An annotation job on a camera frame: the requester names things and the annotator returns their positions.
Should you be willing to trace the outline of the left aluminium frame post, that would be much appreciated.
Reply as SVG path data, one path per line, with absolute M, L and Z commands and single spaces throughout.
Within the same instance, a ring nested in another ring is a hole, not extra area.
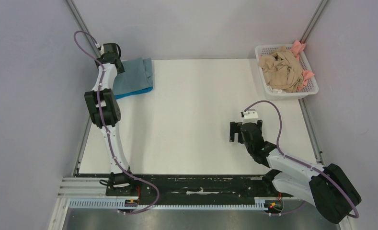
M 96 69 L 97 69 L 99 64 L 95 60 L 100 57 L 100 53 L 99 53 L 98 48 L 96 47 L 96 42 L 95 42 L 96 40 L 91 35 L 91 33 L 90 33 L 90 31 L 87 27 L 87 24 L 85 23 L 78 7 L 75 4 L 75 1 L 64 0 L 64 2 L 66 4 L 66 6 L 68 7 L 71 15 L 73 16 L 73 19 L 75 20 L 75 22 L 78 26 L 78 30 L 76 32 L 74 32 L 74 34 L 73 34 L 73 40 L 74 40 L 76 46 L 82 51 L 82 53 L 84 53 L 91 60 L 93 60 L 95 66 L 96 66 Z M 88 48 L 90 50 L 88 50 L 87 48 L 83 48 L 81 46 L 81 42 L 78 40 L 79 35 L 81 37 L 83 37 L 84 40 L 87 42 Z

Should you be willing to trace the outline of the folded bright blue t shirt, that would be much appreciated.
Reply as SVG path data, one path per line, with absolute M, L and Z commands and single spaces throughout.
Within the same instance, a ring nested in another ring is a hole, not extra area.
M 147 87 L 147 88 L 144 88 L 144 89 L 141 89 L 141 90 L 116 95 L 115 99 L 118 100 L 118 99 L 121 99 L 121 98 L 133 96 L 133 95 L 144 94 L 144 93 L 148 93 L 152 90 L 153 90 L 153 87 Z

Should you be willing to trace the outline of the beige t shirt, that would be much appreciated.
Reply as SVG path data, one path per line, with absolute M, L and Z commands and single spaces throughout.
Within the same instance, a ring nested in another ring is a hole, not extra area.
M 281 46 L 268 55 L 260 57 L 258 66 L 262 68 L 267 86 L 286 93 L 294 93 L 303 86 L 303 68 L 293 53 Z

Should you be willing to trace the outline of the grey blue t shirt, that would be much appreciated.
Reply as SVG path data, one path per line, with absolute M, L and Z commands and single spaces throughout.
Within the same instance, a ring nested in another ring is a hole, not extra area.
M 153 87 L 154 75 L 151 58 L 137 58 L 122 63 L 125 72 L 118 74 L 114 80 L 113 93 L 115 96 Z

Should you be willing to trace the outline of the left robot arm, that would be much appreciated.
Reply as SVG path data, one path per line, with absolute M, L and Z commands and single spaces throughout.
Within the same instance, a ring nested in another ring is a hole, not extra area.
M 136 183 L 126 160 L 119 133 L 121 110 L 116 101 L 113 84 L 118 74 L 125 71 L 120 60 L 121 48 L 116 43 L 97 45 L 100 57 L 95 60 L 99 74 L 94 87 L 84 94 L 89 116 L 105 141 L 109 156 L 110 174 L 100 180 L 107 196 L 137 196 Z

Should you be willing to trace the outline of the aluminium frame post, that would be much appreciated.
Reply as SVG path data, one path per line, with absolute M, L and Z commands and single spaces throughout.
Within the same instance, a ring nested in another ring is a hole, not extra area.
M 319 2 L 313 16 L 311 17 L 306 29 L 304 30 L 304 32 L 303 32 L 303 34 L 300 38 L 301 43 L 305 44 L 307 42 L 307 40 L 309 39 L 311 33 L 313 32 L 316 24 L 320 20 L 321 15 L 323 14 L 323 12 L 325 11 L 325 9 L 327 8 L 327 6 L 330 2 L 331 2 L 330 0 L 321 0 Z
M 96 40 L 91 35 L 91 33 L 90 33 L 90 31 L 87 27 L 87 24 L 85 23 L 78 7 L 75 4 L 75 1 L 64 0 L 64 2 L 66 4 L 66 6 L 68 7 L 71 15 L 73 16 L 73 19 L 75 20 L 75 22 L 78 26 L 78 30 L 76 32 L 74 32 L 74 34 L 73 34 L 73 40 L 74 40 L 76 46 L 82 51 L 82 53 L 84 53 L 91 60 L 93 60 L 95 66 L 96 66 L 96 69 L 97 69 L 99 64 L 95 60 L 100 57 L 100 53 L 99 53 L 98 48 L 96 47 L 96 42 L 95 42 Z M 84 40 L 87 42 L 88 48 L 90 50 L 88 50 L 87 48 L 83 48 L 81 46 L 81 42 L 78 40 L 79 35 L 81 37 L 83 37 Z

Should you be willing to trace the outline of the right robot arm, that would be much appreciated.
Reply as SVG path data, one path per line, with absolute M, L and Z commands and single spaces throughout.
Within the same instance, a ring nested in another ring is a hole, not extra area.
M 336 164 L 322 166 L 281 153 L 276 144 L 265 141 L 262 121 L 230 122 L 229 140 L 245 146 L 251 158 L 270 169 L 262 183 L 263 191 L 278 192 L 302 199 L 316 207 L 329 222 L 338 224 L 359 205 L 362 198 L 344 171 Z

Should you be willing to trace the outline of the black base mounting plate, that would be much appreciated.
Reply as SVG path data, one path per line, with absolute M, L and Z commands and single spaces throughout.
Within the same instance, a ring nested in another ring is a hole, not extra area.
M 255 198 L 273 200 L 288 198 L 289 194 L 276 191 L 262 175 L 190 175 L 190 174 L 136 174 L 133 180 L 138 190 L 136 198 L 140 205 L 151 203 L 161 205 L 232 205 L 251 204 Z M 109 174 L 96 177 L 89 174 L 88 182 L 95 182 L 100 188 L 106 186 L 100 180 L 107 180 Z

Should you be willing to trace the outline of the right aluminium frame post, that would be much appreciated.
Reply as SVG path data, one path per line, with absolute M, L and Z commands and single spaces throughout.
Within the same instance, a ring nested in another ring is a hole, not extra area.
M 313 16 L 311 17 L 306 29 L 304 30 L 304 32 L 303 32 L 303 34 L 300 38 L 301 43 L 305 44 L 307 42 L 307 40 L 309 39 L 311 33 L 313 32 L 316 24 L 320 20 L 321 15 L 323 14 L 323 12 L 325 11 L 325 9 L 327 8 L 327 6 L 330 2 L 331 2 L 330 0 L 321 0 L 319 2 Z

